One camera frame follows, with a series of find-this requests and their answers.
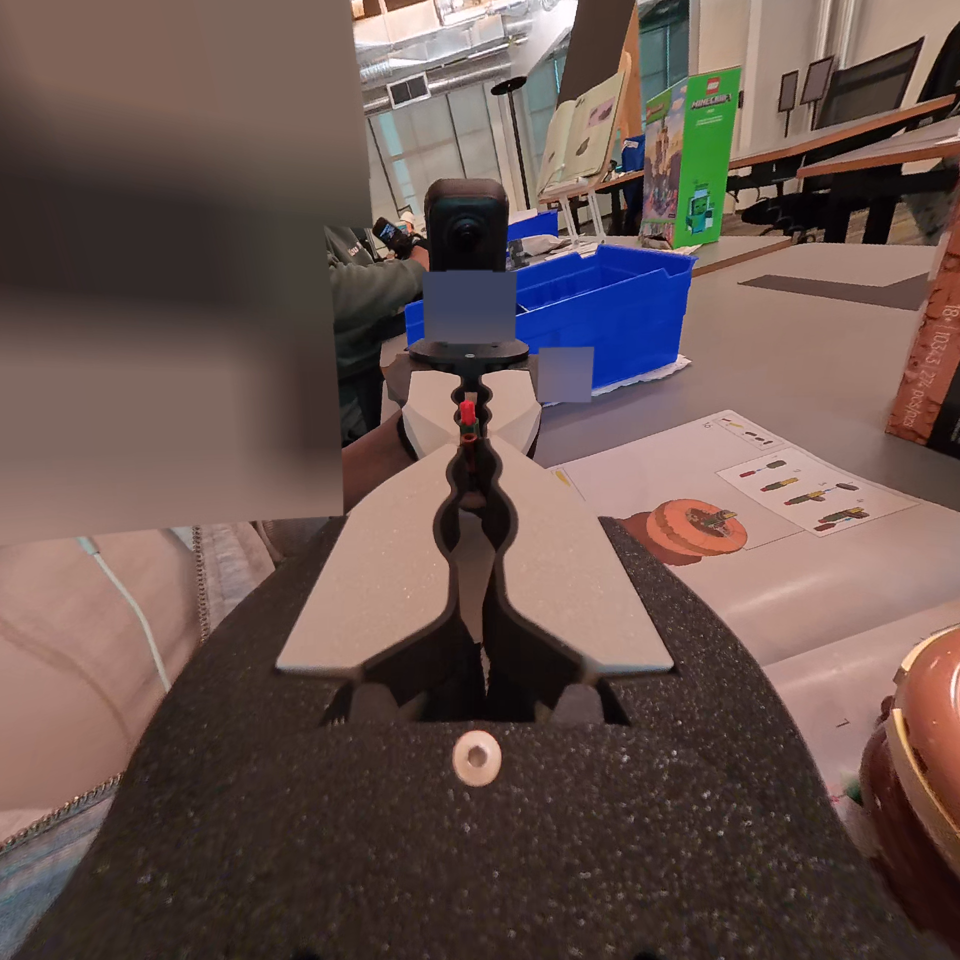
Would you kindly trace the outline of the orchid building set box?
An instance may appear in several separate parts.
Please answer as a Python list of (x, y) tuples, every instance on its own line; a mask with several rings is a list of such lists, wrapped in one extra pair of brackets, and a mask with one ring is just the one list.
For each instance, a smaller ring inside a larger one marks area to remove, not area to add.
[(959, 221), (942, 236), (941, 254), (919, 315), (885, 431), (959, 458)]

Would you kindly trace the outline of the open book on stand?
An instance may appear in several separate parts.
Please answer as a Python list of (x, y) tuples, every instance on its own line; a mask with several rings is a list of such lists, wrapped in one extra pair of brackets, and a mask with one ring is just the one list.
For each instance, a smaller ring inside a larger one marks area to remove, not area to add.
[(576, 100), (561, 102), (547, 129), (535, 197), (539, 203), (560, 203), (573, 236), (577, 236), (571, 219), (573, 197), (586, 198), (596, 237), (606, 235), (596, 192), (610, 172), (630, 64), (630, 56), (624, 55), (616, 74)]

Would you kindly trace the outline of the dark grey desk mat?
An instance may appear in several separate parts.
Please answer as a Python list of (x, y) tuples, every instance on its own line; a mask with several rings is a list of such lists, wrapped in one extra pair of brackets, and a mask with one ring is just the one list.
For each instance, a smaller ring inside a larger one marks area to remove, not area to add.
[(929, 277), (921, 273), (887, 285), (764, 274), (740, 285), (780, 293), (828, 299), (836, 302), (918, 310), (929, 290)]

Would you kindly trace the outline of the green yellow brick stem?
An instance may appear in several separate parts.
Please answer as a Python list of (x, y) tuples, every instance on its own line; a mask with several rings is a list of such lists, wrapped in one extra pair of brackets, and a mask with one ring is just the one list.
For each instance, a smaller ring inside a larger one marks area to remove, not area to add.
[(476, 400), (465, 399), (459, 404), (458, 423), (460, 431), (460, 450), (470, 483), (475, 486), (477, 477), (477, 449), (481, 439)]

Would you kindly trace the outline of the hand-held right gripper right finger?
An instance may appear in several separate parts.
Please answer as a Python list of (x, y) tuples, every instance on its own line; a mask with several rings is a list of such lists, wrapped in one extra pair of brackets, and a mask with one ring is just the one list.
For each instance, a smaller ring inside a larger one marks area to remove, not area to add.
[(482, 716), (627, 722), (615, 680), (674, 660), (599, 518), (503, 439), (480, 441)]

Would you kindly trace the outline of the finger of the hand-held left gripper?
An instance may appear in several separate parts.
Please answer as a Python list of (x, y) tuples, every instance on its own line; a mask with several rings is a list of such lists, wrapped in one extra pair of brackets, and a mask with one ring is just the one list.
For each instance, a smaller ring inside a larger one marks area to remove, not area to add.
[(538, 402), (528, 370), (497, 370), (484, 374), (481, 383), (486, 400), (486, 438), (499, 439), (531, 457), (539, 436), (542, 405)]
[(415, 370), (411, 374), (403, 426), (416, 458), (426, 458), (443, 447), (459, 445), (458, 403), (454, 393), (461, 378), (438, 370)]

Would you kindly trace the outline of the large blue plastic bin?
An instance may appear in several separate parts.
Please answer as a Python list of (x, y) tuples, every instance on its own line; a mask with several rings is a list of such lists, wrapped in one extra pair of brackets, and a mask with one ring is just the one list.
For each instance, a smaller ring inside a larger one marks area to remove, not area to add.
[(602, 244), (505, 272), (516, 337), (541, 348), (593, 348), (592, 394), (678, 361), (695, 258)]

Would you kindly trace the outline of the grey desk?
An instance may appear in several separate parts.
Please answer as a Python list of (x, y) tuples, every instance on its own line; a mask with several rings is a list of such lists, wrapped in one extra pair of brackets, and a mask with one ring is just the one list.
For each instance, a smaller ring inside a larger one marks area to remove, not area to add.
[(764, 275), (887, 285), (928, 274), (931, 247), (808, 245), (692, 281), (691, 365), (544, 413), (538, 461), (564, 465), (733, 411), (879, 486), (958, 512), (958, 462), (884, 432), (919, 311), (740, 285)]

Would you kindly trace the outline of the building instruction booklet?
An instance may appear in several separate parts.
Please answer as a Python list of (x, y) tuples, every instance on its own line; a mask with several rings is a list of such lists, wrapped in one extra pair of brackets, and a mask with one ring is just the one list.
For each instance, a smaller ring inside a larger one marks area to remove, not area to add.
[(765, 671), (829, 791), (853, 794), (902, 661), (958, 626), (958, 511), (734, 411), (555, 474), (713, 608)]

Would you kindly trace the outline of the wood edged office table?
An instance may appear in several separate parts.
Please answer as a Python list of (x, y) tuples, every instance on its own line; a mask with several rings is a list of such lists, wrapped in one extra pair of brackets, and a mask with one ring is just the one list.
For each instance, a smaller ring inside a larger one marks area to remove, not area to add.
[(797, 178), (829, 177), (823, 241), (846, 242), (856, 200), (868, 206), (863, 244), (883, 245), (889, 239), (897, 204), (919, 194), (949, 196), (958, 182), (953, 167), (905, 174), (908, 163), (958, 157), (959, 116), (945, 118), (888, 139), (798, 168)]
[(743, 148), (728, 164), (726, 212), (762, 199), (765, 190), (783, 193), (785, 185), (811, 180), (823, 185), (836, 172), (839, 160), (855, 150), (886, 142), (906, 130), (945, 119), (958, 102), (958, 91), (939, 98), (883, 111), (845, 123), (787, 136), (774, 147)]

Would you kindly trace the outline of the black floor lamp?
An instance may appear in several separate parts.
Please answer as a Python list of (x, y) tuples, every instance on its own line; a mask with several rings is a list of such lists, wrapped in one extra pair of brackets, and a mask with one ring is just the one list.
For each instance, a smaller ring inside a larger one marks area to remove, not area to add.
[(534, 210), (535, 206), (531, 202), (531, 192), (526, 174), (525, 160), (523, 153), (522, 135), (520, 130), (519, 112), (517, 107), (518, 91), (526, 85), (528, 75), (519, 74), (511, 76), (495, 83), (490, 88), (490, 95), (498, 102), (499, 106), (509, 112), (510, 128), (512, 135), (513, 152), (516, 160), (516, 167), (519, 173), (522, 196), (524, 200), (524, 210)]

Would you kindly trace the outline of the dark brown display board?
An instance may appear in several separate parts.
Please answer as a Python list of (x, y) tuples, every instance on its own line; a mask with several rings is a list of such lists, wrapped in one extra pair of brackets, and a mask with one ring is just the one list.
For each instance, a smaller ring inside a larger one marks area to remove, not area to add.
[(639, 74), (639, 19), (635, 1), (580, 1), (571, 30), (558, 104), (614, 76), (630, 57), (628, 85), (621, 100), (617, 132), (622, 144), (642, 129)]

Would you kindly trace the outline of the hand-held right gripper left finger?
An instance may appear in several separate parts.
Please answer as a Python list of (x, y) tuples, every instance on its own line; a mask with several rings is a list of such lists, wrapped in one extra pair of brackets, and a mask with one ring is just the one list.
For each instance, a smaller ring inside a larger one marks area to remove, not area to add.
[(484, 698), (479, 649), (460, 611), (451, 559), (460, 539), (454, 440), (366, 496), (345, 519), (275, 666), (379, 685), (427, 719), (466, 720)]

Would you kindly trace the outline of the white paper sheet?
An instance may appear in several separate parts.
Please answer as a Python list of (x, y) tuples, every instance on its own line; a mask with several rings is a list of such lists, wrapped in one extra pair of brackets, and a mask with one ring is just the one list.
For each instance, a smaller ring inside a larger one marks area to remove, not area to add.
[[(690, 366), (690, 364), (691, 364), (691, 360), (689, 357), (683, 354), (678, 354), (676, 360), (670, 364), (660, 366), (655, 369), (651, 369), (644, 373), (637, 374), (635, 376), (622, 379), (614, 383), (610, 383), (606, 386), (593, 388), (591, 391), (591, 399), (596, 399), (596, 398), (605, 396), (607, 394), (611, 394), (615, 391), (618, 391), (621, 388), (634, 386), (639, 383), (650, 383), (650, 382), (662, 381), (686, 369), (687, 367)], [(539, 394), (539, 386), (538, 386), (538, 373), (536, 370), (536, 365), (534, 364), (532, 359), (530, 362), (529, 370), (530, 370), (531, 380), (534, 388), (534, 393), (537, 396), (537, 399), (540, 402), (541, 406), (551, 407), (551, 406), (558, 406), (563, 403), (569, 403), (569, 402), (575, 402), (575, 403), (588, 402), (588, 401), (562, 401), (562, 400), (545, 401), (545, 400), (539, 399), (540, 394)]]

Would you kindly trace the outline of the peach brick flower pot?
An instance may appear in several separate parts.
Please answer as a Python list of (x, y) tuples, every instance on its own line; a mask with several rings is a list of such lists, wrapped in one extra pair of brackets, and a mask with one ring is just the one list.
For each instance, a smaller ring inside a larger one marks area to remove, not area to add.
[(959, 629), (906, 655), (863, 751), (869, 858), (908, 918), (959, 953)]

